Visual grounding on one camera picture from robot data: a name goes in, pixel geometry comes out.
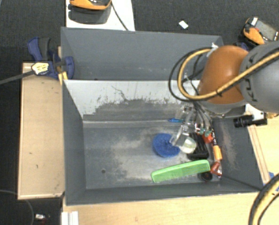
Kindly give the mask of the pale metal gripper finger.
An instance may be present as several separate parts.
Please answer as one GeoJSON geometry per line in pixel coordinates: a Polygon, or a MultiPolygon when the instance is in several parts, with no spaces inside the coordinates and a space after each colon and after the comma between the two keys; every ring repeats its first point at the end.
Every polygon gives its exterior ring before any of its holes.
{"type": "Polygon", "coordinates": [[[174,135],[171,136],[169,142],[171,143],[172,146],[177,146],[177,142],[180,139],[180,137],[183,135],[185,132],[185,126],[181,125],[178,132],[174,135]]]}
{"type": "Polygon", "coordinates": [[[185,126],[185,132],[180,137],[181,138],[181,145],[180,149],[191,149],[192,148],[192,141],[189,136],[189,128],[185,126]]]}

